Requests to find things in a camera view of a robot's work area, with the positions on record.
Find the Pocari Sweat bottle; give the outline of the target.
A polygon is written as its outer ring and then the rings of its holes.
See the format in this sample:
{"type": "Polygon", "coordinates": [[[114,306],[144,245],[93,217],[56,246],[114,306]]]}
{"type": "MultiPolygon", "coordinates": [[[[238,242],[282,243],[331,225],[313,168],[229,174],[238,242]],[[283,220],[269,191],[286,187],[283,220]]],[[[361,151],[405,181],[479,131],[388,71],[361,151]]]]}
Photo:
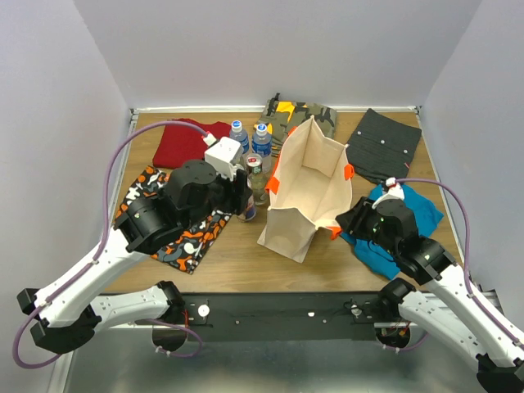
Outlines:
{"type": "Polygon", "coordinates": [[[271,169],[272,135],[266,124],[257,124],[251,140],[252,151],[262,159],[262,170],[267,174],[271,169]]]}
{"type": "Polygon", "coordinates": [[[243,155],[249,152],[249,149],[250,149],[249,136],[243,126],[243,123],[240,120],[234,120],[231,123],[229,137],[241,143],[243,155]]]}

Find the red tab can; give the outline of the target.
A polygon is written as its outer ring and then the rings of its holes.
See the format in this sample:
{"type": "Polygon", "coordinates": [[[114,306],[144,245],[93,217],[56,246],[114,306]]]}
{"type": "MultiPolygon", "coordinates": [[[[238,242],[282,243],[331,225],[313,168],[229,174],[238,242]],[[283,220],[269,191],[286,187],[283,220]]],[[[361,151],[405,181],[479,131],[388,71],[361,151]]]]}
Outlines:
{"type": "Polygon", "coordinates": [[[263,172],[263,159],[259,154],[248,154],[245,163],[248,174],[260,174],[263,172]]]}
{"type": "Polygon", "coordinates": [[[249,185],[242,191],[238,200],[237,217],[242,222],[252,220],[256,215],[253,191],[249,185]]]}

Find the red tab can back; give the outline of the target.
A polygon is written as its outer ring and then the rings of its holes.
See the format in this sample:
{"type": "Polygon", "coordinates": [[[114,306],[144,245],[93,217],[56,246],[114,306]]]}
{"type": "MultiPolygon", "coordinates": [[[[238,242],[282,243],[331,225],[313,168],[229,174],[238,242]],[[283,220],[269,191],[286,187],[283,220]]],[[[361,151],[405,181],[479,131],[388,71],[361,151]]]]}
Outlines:
{"type": "Polygon", "coordinates": [[[252,220],[256,215],[253,191],[249,185],[242,191],[238,200],[237,217],[242,222],[252,220]]]}

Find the beige canvas tote bag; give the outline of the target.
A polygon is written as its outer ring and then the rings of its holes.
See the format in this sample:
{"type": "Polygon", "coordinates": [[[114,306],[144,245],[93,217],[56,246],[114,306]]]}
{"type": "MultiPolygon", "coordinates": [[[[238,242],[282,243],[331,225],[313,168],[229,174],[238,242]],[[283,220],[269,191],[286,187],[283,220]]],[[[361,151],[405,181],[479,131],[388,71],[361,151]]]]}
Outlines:
{"type": "Polygon", "coordinates": [[[297,263],[321,228],[341,233],[336,217],[352,203],[355,169],[346,146],[324,136],[314,119],[287,136],[266,184],[269,207],[257,243],[297,263]]]}

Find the red tab can front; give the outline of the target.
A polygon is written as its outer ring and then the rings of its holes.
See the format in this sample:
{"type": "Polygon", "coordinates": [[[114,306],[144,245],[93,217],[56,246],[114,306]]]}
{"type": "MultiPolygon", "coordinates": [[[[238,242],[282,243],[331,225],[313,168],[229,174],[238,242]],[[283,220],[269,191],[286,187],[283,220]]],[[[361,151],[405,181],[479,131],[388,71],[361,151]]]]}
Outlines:
{"type": "Polygon", "coordinates": [[[259,154],[248,154],[245,163],[248,174],[260,174],[263,172],[263,159],[259,154]]]}

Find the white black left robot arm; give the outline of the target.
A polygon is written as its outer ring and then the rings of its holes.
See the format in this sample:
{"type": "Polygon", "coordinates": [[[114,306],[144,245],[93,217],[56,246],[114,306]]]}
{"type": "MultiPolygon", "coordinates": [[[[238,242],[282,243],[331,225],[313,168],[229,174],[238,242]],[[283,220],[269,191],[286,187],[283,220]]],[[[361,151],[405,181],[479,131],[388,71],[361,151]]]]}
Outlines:
{"type": "Polygon", "coordinates": [[[171,281],[126,295],[103,296],[102,290],[143,256],[153,256],[177,241],[213,211],[242,213],[251,194],[242,167],[234,166],[233,176],[227,178],[203,160],[186,162],[160,186],[146,186],[122,208],[92,254],[47,287],[26,288],[18,294],[34,344],[62,355],[104,328],[144,319],[182,320],[185,302],[171,281]]]}

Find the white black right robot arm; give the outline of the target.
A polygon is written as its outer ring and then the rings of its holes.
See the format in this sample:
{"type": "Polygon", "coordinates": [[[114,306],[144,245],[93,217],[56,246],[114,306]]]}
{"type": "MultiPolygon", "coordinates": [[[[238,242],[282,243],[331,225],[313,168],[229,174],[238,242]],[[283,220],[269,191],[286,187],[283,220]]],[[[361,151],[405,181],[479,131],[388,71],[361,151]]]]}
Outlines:
{"type": "Polygon", "coordinates": [[[397,197],[361,198],[336,217],[341,230],[372,241],[393,257],[401,272],[442,301],[442,310],[402,278],[381,289],[378,314],[413,322],[461,356],[487,392],[523,390],[523,333],[465,276],[439,243],[419,234],[414,213],[397,197]]]}

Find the green cap glass bottle back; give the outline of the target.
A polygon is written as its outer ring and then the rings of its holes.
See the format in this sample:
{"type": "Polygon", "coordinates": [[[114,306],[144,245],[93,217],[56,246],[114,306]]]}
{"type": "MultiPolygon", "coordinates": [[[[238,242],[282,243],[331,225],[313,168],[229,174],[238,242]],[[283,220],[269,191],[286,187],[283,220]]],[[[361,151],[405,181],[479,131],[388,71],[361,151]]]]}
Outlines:
{"type": "Polygon", "coordinates": [[[264,205],[268,200],[268,194],[265,190],[267,183],[266,176],[263,172],[250,174],[251,189],[253,191],[254,203],[257,206],[264,205]]]}

